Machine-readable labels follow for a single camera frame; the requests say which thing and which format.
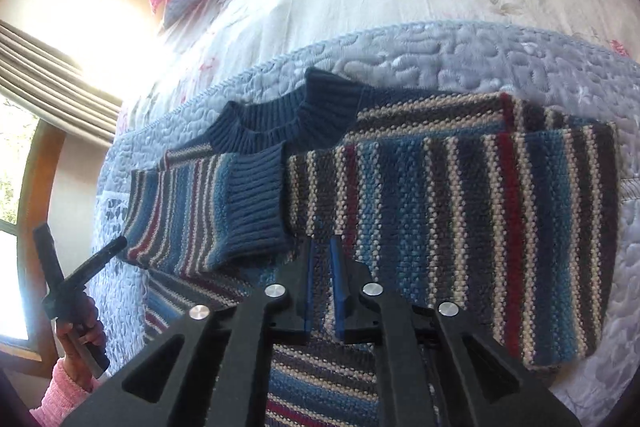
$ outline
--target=bed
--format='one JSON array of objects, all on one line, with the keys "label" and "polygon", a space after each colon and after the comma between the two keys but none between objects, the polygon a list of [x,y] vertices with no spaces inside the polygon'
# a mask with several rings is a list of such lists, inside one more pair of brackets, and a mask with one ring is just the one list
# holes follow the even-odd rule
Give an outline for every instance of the bed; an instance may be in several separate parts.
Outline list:
[{"label": "bed", "polygon": [[[309,64],[375,85],[506,90],[614,120],[623,205],[603,340],[552,386],[583,425],[606,418],[640,363],[639,0],[151,1],[164,9],[160,51],[118,119],[98,181],[96,249],[122,230],[127,169],[152,166],[228,100],[261,102],[294,89]],[[146,291],[146,274],[117,260],[90,284],[114,371],[143,346]]]}]

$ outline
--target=blue ribbed cuff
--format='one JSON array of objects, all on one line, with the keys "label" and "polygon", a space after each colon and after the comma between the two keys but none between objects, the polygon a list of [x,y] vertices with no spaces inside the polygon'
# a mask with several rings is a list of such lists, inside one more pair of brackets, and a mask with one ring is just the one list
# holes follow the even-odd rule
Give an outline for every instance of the blue ribbed cuff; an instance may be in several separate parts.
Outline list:
[{"label": "blue ribbed cuff", "polygon": [[225,180],[225,233],[207,259],[209,268],[289,248],[282,217],[283,145],[233,156]]}]

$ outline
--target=silver screw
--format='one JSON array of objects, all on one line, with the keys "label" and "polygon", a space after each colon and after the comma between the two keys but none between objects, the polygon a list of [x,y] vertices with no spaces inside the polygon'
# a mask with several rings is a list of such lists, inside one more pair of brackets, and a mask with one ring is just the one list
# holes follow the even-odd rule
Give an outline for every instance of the silver screw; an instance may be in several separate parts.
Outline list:
[{"label": "silver screw", "polygon": [[444,315],[445,317],[455,317],[458,315],[460,309],[453,304],[453,302],[443,302],[438,306],[438,311],[440,312],[440,315]]},{"label": "silver screw", "polygon": [[267,288],[264,289],[264,292],[267,296],[272,299],[276,297],[282,297],[287,289],[282,284],[270,284]]},{"label": "silver screw", "polygon": [[201,321],[209,317],[209,308],[203,306],[202,304],[198,304],[189,310],[189,316],[192,319],[196,319],[197,321]]},{"label": "silver screw", "polygon": [[370,297],[380,295],[383,291],[384,288],[377,282],[369,282],[362,287],[362,292]]}]

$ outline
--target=sweater sleeve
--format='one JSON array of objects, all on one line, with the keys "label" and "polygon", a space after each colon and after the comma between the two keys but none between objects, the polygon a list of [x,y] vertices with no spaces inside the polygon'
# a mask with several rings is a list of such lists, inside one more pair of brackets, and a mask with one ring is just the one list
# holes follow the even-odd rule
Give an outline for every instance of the sweater sleeve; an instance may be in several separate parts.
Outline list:
[{"label": "sweater sleeve", "polygon": [[231,259],[286,251],[283,145],[133,171],[126,260],[197,277]]},{"label": "sweater sleeve", "polygon": [[[92,390],[98,387],[98,381],[92,380]],[[42,427],[58,427],[62,420],[78,407],[90,393],[71,380],[62,365],[62,359],[53,368],[53,378],[49,388],[37,409],[31,415]]]}]

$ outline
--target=window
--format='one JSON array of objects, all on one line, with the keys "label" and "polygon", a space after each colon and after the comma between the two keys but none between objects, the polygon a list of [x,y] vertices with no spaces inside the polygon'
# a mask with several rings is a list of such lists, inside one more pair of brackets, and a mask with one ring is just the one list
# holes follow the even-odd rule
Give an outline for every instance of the window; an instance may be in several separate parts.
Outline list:
[{"label": "window", "polygon": [[0,97],[0,335],[28,341],[17,264],[18,200],[38,119]]},{"label": "window", "polygon": [[31,232],[47,220],[64,139],[0,96],[0,367],[49,378],[58,354]]}]

